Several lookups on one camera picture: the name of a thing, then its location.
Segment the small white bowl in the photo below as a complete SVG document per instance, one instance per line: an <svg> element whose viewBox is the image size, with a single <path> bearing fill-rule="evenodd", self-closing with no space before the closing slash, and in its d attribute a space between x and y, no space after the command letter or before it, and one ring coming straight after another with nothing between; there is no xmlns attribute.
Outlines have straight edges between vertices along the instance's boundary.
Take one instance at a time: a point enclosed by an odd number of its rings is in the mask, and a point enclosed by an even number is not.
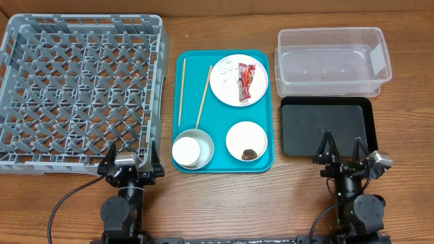
<svg viewBox="0 0 434 244"><path fill-rule="evenodd" d="M268 139L265 130L251 121L241 121L234 124L226 135L226 148L239 161L243 161L241 156L246 149L253 149L258 154L255 160L261 158L267 145Z"/></svg>

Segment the black plastic waste tray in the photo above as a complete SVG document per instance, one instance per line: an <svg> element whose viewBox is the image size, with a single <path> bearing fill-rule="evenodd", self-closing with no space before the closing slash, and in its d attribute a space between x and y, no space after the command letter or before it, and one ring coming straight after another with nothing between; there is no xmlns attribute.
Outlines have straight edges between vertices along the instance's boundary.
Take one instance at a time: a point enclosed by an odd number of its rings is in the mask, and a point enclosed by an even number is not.
<svg viewBox="0 0 434 244"><path fill-rule="evenodd" d="M314 156L327 131L344 157L352 156L355 138L369 152L378 149L372 104L364 97L287 96L281 100L281 131L287 156Z"/></svg>

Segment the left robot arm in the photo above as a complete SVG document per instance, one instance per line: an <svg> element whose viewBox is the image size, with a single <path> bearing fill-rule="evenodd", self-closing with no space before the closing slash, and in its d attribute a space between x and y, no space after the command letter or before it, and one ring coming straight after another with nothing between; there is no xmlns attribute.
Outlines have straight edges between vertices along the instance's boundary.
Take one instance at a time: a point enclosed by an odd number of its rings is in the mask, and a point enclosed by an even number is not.
<svg viewBox="0 0 434 244"><path fill-rule="evenodd" d="M155 185L156 179L165 175L154 142L151 143L151 169L140 172L138 164L136 153L117 153L116 145L112 144L98 166L98 174L118 189L117 195L109 197L100 210L104 224L102 243L152 242L150 234L142 229L144 187Z"/></svg>

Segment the brown food scrap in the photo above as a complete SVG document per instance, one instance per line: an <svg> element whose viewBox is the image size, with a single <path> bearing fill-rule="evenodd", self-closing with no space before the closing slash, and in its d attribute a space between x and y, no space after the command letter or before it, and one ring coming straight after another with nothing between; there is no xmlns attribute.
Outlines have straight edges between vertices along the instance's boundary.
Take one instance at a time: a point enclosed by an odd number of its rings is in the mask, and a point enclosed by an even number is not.
<svg viewBox="0 0 434 244"><path fill-rule="evenodd" d="M246 149L243 151L241 159L243 161L252 161L258 157L258 154L253 149Z"/></svg>

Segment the light grey bowl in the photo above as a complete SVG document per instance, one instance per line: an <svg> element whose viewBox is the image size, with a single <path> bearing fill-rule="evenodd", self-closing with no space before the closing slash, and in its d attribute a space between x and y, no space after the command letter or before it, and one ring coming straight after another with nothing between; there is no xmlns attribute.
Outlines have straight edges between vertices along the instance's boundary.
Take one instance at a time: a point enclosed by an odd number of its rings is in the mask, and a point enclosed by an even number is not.
<svg viewBox="0 0 434 244"><path fill-rule="evenodd" d="M178 163L177 164L182 168L189 170L197 170L205 167L211 161L214 155L214 143L211 137L200 129L188 129L180 133L178 137L174 140L174 143L175 141L177 141L177 139L182 137L191 137L196 139L196 141L200 145L201 152L197 164L193 166L181 166Z"/></svg>

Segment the red snack wrapper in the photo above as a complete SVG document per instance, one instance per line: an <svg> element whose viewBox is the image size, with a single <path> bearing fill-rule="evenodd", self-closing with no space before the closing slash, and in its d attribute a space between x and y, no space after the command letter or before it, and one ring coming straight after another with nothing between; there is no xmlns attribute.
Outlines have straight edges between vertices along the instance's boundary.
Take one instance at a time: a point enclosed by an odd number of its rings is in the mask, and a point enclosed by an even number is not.
<svg viewBox="0 0 434 244"><path fill-rule="evenodd" d="M250 85L252 84L254 75L256 72L255 64L238 64L238 91L239 101L242 102L245 99L251 98Z"/></svg>

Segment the grey plastic dishwasher rack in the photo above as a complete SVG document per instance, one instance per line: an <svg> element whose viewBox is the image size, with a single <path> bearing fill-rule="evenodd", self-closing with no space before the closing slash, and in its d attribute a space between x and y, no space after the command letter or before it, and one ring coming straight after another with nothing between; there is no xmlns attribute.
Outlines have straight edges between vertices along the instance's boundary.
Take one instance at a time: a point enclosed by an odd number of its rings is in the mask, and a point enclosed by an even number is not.
<svg viewBox="0 0 434 244"><path fill-rule="evenodd" d="M16 14L1 43L1 173L96 174L159 150L170 40L153 14Z"/></svg>

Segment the large white round plate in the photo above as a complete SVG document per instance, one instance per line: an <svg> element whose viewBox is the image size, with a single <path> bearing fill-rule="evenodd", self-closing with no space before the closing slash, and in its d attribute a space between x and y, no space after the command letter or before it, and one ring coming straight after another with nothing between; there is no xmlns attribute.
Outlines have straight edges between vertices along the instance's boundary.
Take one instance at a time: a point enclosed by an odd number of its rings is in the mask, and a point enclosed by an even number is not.
<svg viewBox="0 0 434 244"><path fill-rule="evenodd" d="M220 78L220 73L218 72L218 65L225 60L232 60L237 63L237 76L235 80L223 83L222 79ZM239 101L239 91L237 84L238 64L240 62L244 64L256 65L256 72L252 84L250 85L251 98L245 99L242 102ZM249 106L258 102L263 95L265 95L265 92L269 86L269 76L265 67L257 59L245 54L232 54L219 60L213 67L210 77L210 86L214 95L221 102L236 107Z"/></svg>

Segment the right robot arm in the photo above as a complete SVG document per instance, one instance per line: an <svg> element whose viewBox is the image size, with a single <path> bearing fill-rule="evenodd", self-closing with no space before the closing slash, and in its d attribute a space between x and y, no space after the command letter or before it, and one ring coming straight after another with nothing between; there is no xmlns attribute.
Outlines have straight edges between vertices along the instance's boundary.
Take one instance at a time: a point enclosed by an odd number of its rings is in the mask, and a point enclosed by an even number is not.
<svg viewBox="0 0 434 244"><path fill-rule="evenodd" d="M336 210L339 228L324 237L323 243L390 243L390 237L380 235L384 228L386 206L380 195L364 193L373 179L391 168L393 160L377 150L368 152L361 138L355 138L350 161L340 156L334 138L326 131L321 139L313 162L324 165L321 177L333 181L332 193L336 203L324 210L314 221L309 232L309 242L314 239L315 227L327 213Z"/></svg>

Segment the wooden chopstick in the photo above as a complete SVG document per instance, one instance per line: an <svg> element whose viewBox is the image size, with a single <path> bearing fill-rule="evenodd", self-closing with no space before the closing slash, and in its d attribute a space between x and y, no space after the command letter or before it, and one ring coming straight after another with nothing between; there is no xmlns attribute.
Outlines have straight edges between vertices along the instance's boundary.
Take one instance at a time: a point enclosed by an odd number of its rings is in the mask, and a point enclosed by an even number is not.
<svg viewBox="0 0 434 244"><path fill-rule="evenodd" d="M184 80L185 80L185 73L186 73L186 58L183 60L183 67L182 67L182 81L181 81L181 90L180 90L180 103L179 103L179 113L178 113L178 126L181 124L182 120L182 104L183 104L183 96L184 96Z"/></svg>
<svg viewBox="0 0 434 244"><path fill-rule="evenodd" d="M203 106L204 106L204 103L205 103L206 95L207 95L207 92L208 92L208 87L209 87L209 84L210 84L210 77L211 77L212 69L213 69L213 66L211 65L210 69L209 69L209 72L208 72L207 81L205 83L205 88L204 88L202 99L201 99L201 105L199 107L199 112L198 112L198 116L197 116L197 122L196 122L196 125L195 125L195 129L198 129L198 127L199 127L199 122L200 122L200 119L201 119L201 115L202 115L202 111L203 111Z"/></svg>

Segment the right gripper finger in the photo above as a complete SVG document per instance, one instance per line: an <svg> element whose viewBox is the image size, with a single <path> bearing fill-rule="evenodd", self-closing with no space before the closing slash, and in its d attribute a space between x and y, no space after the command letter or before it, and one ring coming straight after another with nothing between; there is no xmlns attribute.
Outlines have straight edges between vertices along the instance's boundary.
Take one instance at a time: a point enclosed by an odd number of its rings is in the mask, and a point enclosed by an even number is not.
<svg viewBox="0 0 434 244"><path fill-rule="evenodd" d="M367 157L370 154L368 151L368 147L367 147L366 143L364 143L360 137L355 138L353 153L352 153L352 160L359 160L360 159L359 150L362 151L364 157Z"/></svg>
<svg viewBox="0 0 434 244"><path fill-rule="evenodd" d="M325 131L316 152L316 157L339 157L340 153L330 130Z"/></svg>

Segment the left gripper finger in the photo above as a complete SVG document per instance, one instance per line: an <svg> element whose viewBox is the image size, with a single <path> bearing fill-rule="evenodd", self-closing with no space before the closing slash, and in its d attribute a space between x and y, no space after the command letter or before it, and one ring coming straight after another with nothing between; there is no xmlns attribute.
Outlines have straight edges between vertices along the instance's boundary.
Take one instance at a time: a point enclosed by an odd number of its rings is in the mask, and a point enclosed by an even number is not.
<svg viewBox="0 0 434 244"><path fill-rule="evenodd" d="M101 166L113 165L115 163L115 157L117 154L117 147L115 143L112 143L107 154L101 161Z"/></svg>
<svg viewBox="0 0 434 244"><path fill-rule="evenodd" d="M161 161L159 159L157 147L156 147L154 140L151 143L151 165L153 168L160 168L161 167Z"/></svg>

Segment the teal plastic serving tray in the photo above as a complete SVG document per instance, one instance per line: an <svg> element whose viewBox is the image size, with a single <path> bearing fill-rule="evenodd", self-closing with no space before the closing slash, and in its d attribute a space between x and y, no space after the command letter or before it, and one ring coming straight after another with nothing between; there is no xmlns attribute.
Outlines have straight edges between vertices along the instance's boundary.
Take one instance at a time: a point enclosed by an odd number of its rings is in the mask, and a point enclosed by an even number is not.
<svg viewBox="0 0 434 244"><path fill-rule="evenodd" d="M174 127L173 143L180 133L195 129L201 99L207 81L210 66L226 56L245 54L257 59L269 72L269 59L256 49L240 50L202 50L187 51L181 54L176 63L176 82L174 90ZM180 90L183 60L186 58L182 120L178 126ZM261 158L245 162L234 158L226 148L226 135L234 124L251 121L261 126L268 139L268 145ZM230 106L221 102L212 92L209 84L198 129L207 133L214 143L214 155L211 161L197 170L184 169L173 160L175 167L184 173L261 173L271 168L274 156L273 112L271 89L268 86L265 95L249 106Z"/></svg>

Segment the white paper cup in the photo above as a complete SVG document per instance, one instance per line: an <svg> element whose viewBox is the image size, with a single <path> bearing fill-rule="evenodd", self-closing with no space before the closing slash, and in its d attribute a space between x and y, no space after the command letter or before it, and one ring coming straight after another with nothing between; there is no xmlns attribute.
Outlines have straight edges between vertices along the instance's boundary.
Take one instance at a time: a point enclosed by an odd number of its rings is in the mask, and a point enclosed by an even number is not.
<svg viewBox="0 0 434 244"><path fill-rule="evenodd" d="M200 152L199 143L191 137L177 139L172 147L172 156L175 162L181 166L193 166L197 164Z"/></svg>

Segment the white tissue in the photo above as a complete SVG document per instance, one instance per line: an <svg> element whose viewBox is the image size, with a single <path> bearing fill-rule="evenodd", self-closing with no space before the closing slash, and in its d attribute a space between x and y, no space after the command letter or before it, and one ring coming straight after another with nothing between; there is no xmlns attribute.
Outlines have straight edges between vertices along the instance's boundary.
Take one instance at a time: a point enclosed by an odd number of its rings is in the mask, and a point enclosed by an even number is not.
<svg viewBox="0 0 434 244"><path fill-rule="evenodd" d="M225 60L218 65L218 72L223 83L235 80L237 76L237 63L232 60Z"/></svg>

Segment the clear plastic waste bin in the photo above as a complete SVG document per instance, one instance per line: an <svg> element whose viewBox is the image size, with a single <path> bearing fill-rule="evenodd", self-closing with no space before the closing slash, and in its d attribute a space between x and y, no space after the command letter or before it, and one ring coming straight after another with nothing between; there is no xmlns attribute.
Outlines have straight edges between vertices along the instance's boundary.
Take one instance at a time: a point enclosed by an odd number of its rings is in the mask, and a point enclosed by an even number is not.
<svg viewBox="0 0 434 244"><path fill-rule="evenodd" d="M275 50L277 93L375 97L393 72L377 27L284 29Z"/></svg>

